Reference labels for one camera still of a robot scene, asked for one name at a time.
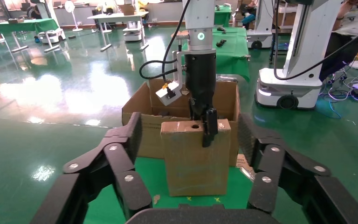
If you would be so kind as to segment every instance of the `green tablecloth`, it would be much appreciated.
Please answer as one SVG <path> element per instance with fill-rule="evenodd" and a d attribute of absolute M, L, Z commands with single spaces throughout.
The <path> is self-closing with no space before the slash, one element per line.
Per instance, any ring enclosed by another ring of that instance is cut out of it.
<path fill-rule="evenodd" d="M 246 43 L 246 30 L 240 27 L 227 27 L 226 33 L 213 29 L 213 48 L 216 48 L 216 73 L 237 74 L 249 82 L 248 61 L 245 57 L 249 54 Z M 215 44 L 221 39 L 227 40 L 220 48 Z"/>
<path fill-rule="evenodd" d="M 36 31 L 38 33 L 58 29 L 57 23 L 53 19 L 24 20 L 24 22 L 9 24 L 0 22 L 0 33 L 10 33 L 14 31 Z"/>
<path fill-rule="evenodd" d="M 217 11 L 215 8 L 215 25 L 223 25 L 228 27 L 228 22 L 230 21 L 231 16 L 231 7 L 220 6 L 220 11 Z"/>

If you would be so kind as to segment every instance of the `blue shoe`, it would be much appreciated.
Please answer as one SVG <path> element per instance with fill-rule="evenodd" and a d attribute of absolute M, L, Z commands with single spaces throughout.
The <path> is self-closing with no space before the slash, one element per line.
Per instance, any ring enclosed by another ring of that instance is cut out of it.
<path fill-rule="evenodd" d="M 243 20 L 241 22 L 246 24 L 246 23 L 250 23 L 251 21 L 253 21 L 255 19 L 256 19 L 255 15 L 250 14 L 249 16 L 243 18 Z"/>

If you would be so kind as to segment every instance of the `green floor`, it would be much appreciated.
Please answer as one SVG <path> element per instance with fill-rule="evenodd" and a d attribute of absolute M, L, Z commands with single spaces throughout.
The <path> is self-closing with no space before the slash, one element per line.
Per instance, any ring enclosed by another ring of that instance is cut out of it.
<path fill-rule="evenodd" d="M 63 164 L 93 149 L 106 127 L 121 125 L 121 107 L 143 83 L 139 67 L 146 60 L 162 59 L 173 30 L 146 29 L 150 46 L 144 53 L 139 43 L 124 43 L 121 30 L 108 35 L 112 48 L 103 53 L 100 34 L 68 40 L 61 50 L 47 54 L 47 46 L 24 35 L 22 42 L 30 48 L 13 54 L 15 63 L 0 44 L 0 224 L 28 223 Z M 8 44 L 14 47 L 10 37 Z M 280 132 L 294 150 L 328 166 L 358 201 L 358 102 L 334 104 L 342 119 L 328 117 L 334 114 L 325 100 L 318 101 L 315 111 L 260 108 L 254 103 L 255 82 L 258 70 L 269 65 L 269 51 L 250 54 L 250 82 L 234 76 L 239 79 L 242 112 Z M 147 72 L 157 74 L 160 67 L 152 65 Z M 358 75 L 353 69 L 349 73 Z M 226 208 L 245 208 L 251 189 L 251 182 L 232 168 L 232 191 L 225 196 L 171 198 L 163 161 L 140 158 L 136 167 L 151 196 L 160 195 L 154 206 L 159 208 L 212 205 L 218 203 L 215 198 Z M 301 207 L 283 190 L 273 216 L 284 224 L 306 223 Z M 90 204 L 85 223 L 124 223 L 110 187 Z"/>

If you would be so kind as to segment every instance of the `open cardboard box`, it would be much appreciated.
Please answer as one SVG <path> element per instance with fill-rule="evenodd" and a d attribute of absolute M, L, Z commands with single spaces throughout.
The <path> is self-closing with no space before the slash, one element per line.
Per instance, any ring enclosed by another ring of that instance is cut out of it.
<path fill-rule="evenodd" d="M 143 83 L 137 92 L 122 108 L 122 123 L 126 125 L 133 112 L 142 113 L 142 142 L 138 156 L 164 158 L 164 149 L 160 137 L 161 123 L 166 121 L 190 120 L 189 95 L 182 95 L 175 102 L 164 106 L 156 92 L 164 85 L 162 79 L 152 79 Z M 229 165 L 235 166 L 238 154 L 238 115 L 240 113 L 238 85 L 235 82 L 217 82 L 213 96 L 213 106 L 218 116 L 228 119 L 231 127 L 231 146 Z"/>

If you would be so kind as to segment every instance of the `table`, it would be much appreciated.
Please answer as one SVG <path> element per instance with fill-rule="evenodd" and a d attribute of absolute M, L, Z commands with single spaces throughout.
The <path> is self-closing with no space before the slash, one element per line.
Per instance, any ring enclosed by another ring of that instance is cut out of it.
<path fill-rule="evenodd" d="M 147 48 L 147 46 L 149 46 L 149 44 L 147 44 L 145 42 L 145 29 L 142 25 L 142 17 L 146 14 L 148 14 L 149 12 L 137 12 L 135 15 L 124 15 L 123 13 L 114 13 L 111 15 L 106 15 L 106 14 L 98 14 L 98 15 L 93 15 L 90 17 L 87 17 L 87 19 L 92 19 L 92 20 L 98 20 L 99 23 L 99 27 L 102 29 L 102 23 L 103 22 L 131 22 L 131 21 L 140 21 L 141 22 L 141 34 L 142 34 L 142 47 L 140 48 L 140 50 L 144 50 L 145 48 Z M 103 43 L 105 44 L 105 46 L 103 48 L 101 48 L 101 52 L 105 51 L 106 49 L 110 48 L 112 45 L 111 44 L 106 44 L 106 39 L 105 39 L 105 35 L 102 33 L 102 38 L 103 38 Z"/>
<path fill-rule="evenodd" d="M 28 48 L 28 46 L 20 46 L 15 35 L 15 31 L 36 31 L 37 33 L 44 32 L 48 40 L 48 45 L 50 46 L 50 48 L 44 50 L 44 52 L 49 52 L 59 47 L 58 44 L 55 46 L 51 45 L 50 38 L 47 34 L 47 31 L 56 29 L 58 29 L 58 25 L 55 20 L 51 18 L 41 20 L 24 20 L 24 22 L 15 24 L 9 24 L 9 22 L 0 22 L 0 33 L 12 33 L 14 41 L 17 44 L 17 48 L 12 50 L 13 53 Z"/>
<path fill-rule="evenodd" d="M 226 33 L 213 29 L 213 48 L 216 49 L 216 74 L 237 74 L 249 82 L 248 59 L 250 57 L 246 43 L 246 30 L 240 27 L 226 27 Z M 218 48 L 215 43 L 221 39 L 226 43 Z"/>
<path fill-rule="evenodd" d="M 223 27 L 228 27 L 228 22 L 230 21 L 231 16 L 231 7 L 230 6 L 220 6 L 220 10 L 217 11 L 215 7 L 215 22 L 216 25 L 223 24 Z"/>

